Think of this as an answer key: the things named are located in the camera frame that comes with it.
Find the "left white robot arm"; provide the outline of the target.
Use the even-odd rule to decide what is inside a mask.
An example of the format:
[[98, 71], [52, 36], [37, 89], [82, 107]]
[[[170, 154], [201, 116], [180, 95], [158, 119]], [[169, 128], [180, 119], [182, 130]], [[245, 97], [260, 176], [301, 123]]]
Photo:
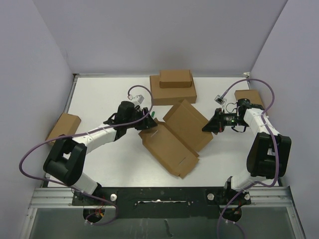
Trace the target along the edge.
[[89, 204], [97, 204], [101, 200], [101, 185], [83, 173], [86, 155], [106, 143], [120, 139], [130, 128], [146, 130], [157, 125], [148, 114], [148, 108], [122, 101], [117, 112], [92, 132], [84, 136], [57, 139], [43, 169], [66, 186], [84, 192], [83, 198]]

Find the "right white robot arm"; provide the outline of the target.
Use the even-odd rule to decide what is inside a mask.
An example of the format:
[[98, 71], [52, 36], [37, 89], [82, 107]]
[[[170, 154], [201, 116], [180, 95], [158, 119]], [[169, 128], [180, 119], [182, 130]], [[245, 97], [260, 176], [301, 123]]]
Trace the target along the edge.
[[218, 134], [224, 132], [227, 126], [232, 130], [236, 126], [250, 128], [254, 141], [247, 156], [246, 169], [236, 176], [231, 176], [222, 190], [222, 199], [231, 204], [238, 200], [239, 191], [248, 191], [256, 184], [269, 186], [265, 180], [272, 179], [274, 183], [286, 173], [291, 138], [280, 134], [265, 116], [262, 105], [252, 104], [249, 99], [239, 99], [234, 113], [226, 113], [217, 108], [213, 117], [202, 128], [203, 132]]

